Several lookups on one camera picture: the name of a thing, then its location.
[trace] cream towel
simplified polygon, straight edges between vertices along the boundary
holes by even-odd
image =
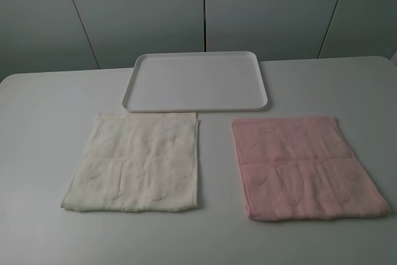
[[[61,207],[180,211],[197,206],[195,113],[96,117]]]

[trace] tabletop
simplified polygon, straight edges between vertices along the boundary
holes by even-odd
[[[397,217],[254,222],[230,123],[336,116],[397,206],[397,68],[380,57],[260,63],[260,112],[199,113],[199,208],[67,212],[61,200],[96,114],[122,111],[132,69],[15,74],[0,84],[0,264],[396,264]]]

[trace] white tray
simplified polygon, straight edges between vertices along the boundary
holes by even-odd
[[[266,103],[251,52],[142,55],[122,101],[128,112],[259,110]]]

